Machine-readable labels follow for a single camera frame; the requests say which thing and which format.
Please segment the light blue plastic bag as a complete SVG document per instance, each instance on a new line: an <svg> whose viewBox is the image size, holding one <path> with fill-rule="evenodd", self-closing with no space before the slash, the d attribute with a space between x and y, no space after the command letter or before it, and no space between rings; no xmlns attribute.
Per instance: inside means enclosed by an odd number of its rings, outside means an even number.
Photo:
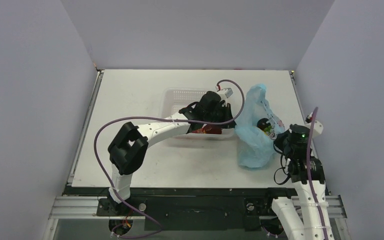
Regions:
<svg viewBox="0 0 384 240"><path fill-rule="evenodd" d="M286 130L282 120L272 111L266 93L264 84L252 86L246 93L243 110L235 120L234 132L239 138L237 163L243 168L266 167L275 155L274 140ZM269 119L274 133L265 134L257 127L262 118Z"/></svg>

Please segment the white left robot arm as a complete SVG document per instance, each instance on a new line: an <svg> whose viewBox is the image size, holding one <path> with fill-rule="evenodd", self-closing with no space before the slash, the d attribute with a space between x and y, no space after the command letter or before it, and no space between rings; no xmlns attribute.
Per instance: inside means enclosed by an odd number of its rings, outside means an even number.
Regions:
<svg viewBox="0 0 384 240"><path fill-rule="evenodd" d="M231 88L208 91L198 102L181 108L163 121L141 125L124 123L107 149L113 167L109 208L116 215L123 215L129 210L133 173L142 166L151 146L205 127L233 129L236 123L233 121L231 105L227 102L232 94Z"/></svg>

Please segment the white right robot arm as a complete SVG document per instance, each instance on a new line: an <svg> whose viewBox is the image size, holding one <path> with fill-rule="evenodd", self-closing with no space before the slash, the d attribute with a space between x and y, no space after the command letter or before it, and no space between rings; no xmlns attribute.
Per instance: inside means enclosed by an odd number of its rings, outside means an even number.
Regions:
<svg viewBox="0 0 384 240"><path fill-rule="evenodd" d="M275 152L286 160L281 169L287 170L286 179L297 193L299 206L293 205L291 197L270 194L262 199L262 207L276 214L289 240L332 240L325 173L312 150L312 139L321 135L324 127L314 115L305 122L290 125L273 142Z"/></svg>

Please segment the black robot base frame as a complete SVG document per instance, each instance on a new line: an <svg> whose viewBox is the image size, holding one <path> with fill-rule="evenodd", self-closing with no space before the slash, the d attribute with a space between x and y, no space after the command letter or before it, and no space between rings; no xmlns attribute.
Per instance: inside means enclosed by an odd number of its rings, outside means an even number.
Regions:
<svg viewBox="0 0 384 240"><path fill-rule="evenodd" d="M127 202L152 219L146 231L260 231L280 229L271 209L273 199L292 198L292 188L139 188L131 189Z"/></svg>

